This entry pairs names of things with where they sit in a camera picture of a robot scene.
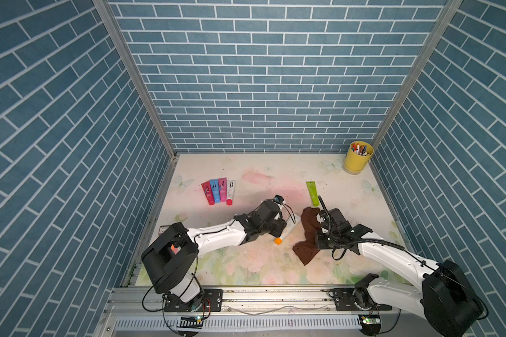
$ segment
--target floral mat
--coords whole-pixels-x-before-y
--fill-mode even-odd
[[[359,175],[350,175],[342,169],[343,160],[344,156],[335,154],[181,155],[152,241],[159,235],[160,226],[174,222],[186,227],[224,223],[276,194],[301,215],[305,207],[312,206],[305,182],[316,181],[326,206],[339,208],[351,225],[361,223],[384,239],[403,245],[370,167]],[[220,177],[237,180],[232,206],[209,206],[204,197],[201,183]],[[405,281],[381,264],[352,252],[335,261],[331,250],[323,250],[304,266],[292,251],[304,240],[299,223],[281,245],[266,234],[252,243],[212,251],[198,258],[196,276],[203,285],[353,284],[371,272],[390,281]],[[144,267],[135,285],[152,285]]]

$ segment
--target white squeeze tube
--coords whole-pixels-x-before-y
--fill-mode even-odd
[[[293,216],[290,216],[288,219],[287,219],[287,226],[285,226],[285,229],[283,230],[283,232],[281,233],[281,236],[278,237],[277,239],[274,240],[274,242],[278,245],[281,244],[281,242],[283,242],[283,239],[287,237],[287,235],[289,235],[289,233],[294,229],[294,227],[296,227],[296,225],[300,222],[300,217],[297,216],[296,214],[293,214]]]
[[[227,205],[232,205],[234,199],[234,189],[236,187],[236,179],[227,179]]]

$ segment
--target brown cloth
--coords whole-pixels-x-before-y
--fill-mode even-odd
[[[305,241],[298,242],[292,250],[300,261],[304,264],[308,264],[320,250],[315,244],[315,233],[320,229],[320,223],[317,220],[317,214],[320,212],[318,208],[307,207],[302,213],[302,225],[305,231]]]

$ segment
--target brick wall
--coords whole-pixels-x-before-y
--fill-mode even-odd
[[[464,0],[374,158],[405,230],[486,300],[506,336],[506,0]]]
[[[0,337],[94,332],[167,161],[90,0],[0,0]]]
[[[178,152],[340,152],[373,138],[445,0],[195,2],[110,2]]]

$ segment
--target tube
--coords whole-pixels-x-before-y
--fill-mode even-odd
[[[274,242],[278,245],[283,242],[283,239],[289,235],[289,233],[296,227],[296,225],[300,222],[300,217],[294,214],[294,218],[296,222],[292,222],[292,216],[287,219],[287,225],[285,226],[285,229],[281,233],[281,236],[274,240]]]
[[[308,186],[309,195],[311,196],[311,201],[313,202],[313,206],[317,207],[320,205],[319,199],[317,196],[317,185],[315,185],[314,181],[306,181]]]
[[[234,188],[236,185],[236,179],[227,179],[227,205],[232,205],[234,199]]]
[[[219,198],[219,187],[218,187],[217,179],[210,179],[210,187],[212,188],[212,195],[214,196],[214,201],[217,204],[221,201]]]
[[[210,182],[206,181],[201,184],[202,190],[204,191],[204,195],[206,196],[206,199],[208,200],[208,204],[211,206],[215,204],[214,196],[212,195],[212,188],[210,187]]]
[[[227,178],[219,178],[217,183],[219,185],[221,201],[227,200]]]

